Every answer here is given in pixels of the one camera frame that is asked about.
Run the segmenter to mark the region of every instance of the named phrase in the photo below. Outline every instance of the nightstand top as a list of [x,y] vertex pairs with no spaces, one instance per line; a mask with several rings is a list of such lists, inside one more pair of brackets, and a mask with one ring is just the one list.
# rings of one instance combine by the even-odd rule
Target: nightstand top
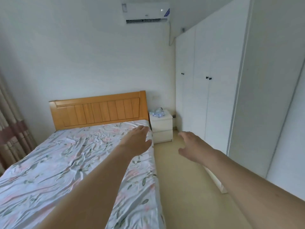
[[163,121],[163,120],[171,120],[171,119],[173,119],[173,116],[170,115],[168,110],[163,109],[163,111],[165,113],[165,116],[163,116],[163,117],[154,117],[153,115],[150,114],[149,115],[149,119],[151,121]]

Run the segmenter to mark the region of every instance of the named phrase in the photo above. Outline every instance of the blue sticker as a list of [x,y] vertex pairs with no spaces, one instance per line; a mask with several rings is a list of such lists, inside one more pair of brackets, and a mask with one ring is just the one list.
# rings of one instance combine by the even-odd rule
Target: blue sticker
[[167,11],[166,14],[164,15],[164,17],[167,17],[168,15],[170,15],[170,9],[168,9],[168,11]]

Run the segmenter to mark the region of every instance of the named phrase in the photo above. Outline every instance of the mattress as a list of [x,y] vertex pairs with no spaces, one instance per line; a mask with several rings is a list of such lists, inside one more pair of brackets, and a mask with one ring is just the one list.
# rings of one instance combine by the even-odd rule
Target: mattress
[[[132,128],[146,120],[62,130],[52,134],[0,178],[0,228],[33,228]],[[149,130],[147,139],[152,138]],[[165,228],[153,146],[132,159],[124,175],[110,228]]]

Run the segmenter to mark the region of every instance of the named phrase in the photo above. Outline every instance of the person's left hand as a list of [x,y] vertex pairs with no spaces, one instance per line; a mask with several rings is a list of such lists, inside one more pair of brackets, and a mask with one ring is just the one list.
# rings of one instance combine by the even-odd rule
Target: person's left hand
[[125,155],[130,158],[146,152],[152,145],[152,140],[146,141],[148,130],[149,127],[143,125],[133,128],[122,138],[118,146],[123,147]]

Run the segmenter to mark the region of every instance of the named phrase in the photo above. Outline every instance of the person's right arm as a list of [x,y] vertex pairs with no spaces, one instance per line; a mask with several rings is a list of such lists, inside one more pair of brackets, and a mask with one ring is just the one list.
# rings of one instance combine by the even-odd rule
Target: person's right arm
[[305,228],[305,202],[237,164],[191,132],[179,133],[179,154],[207,167],[221,181],[253,228]]

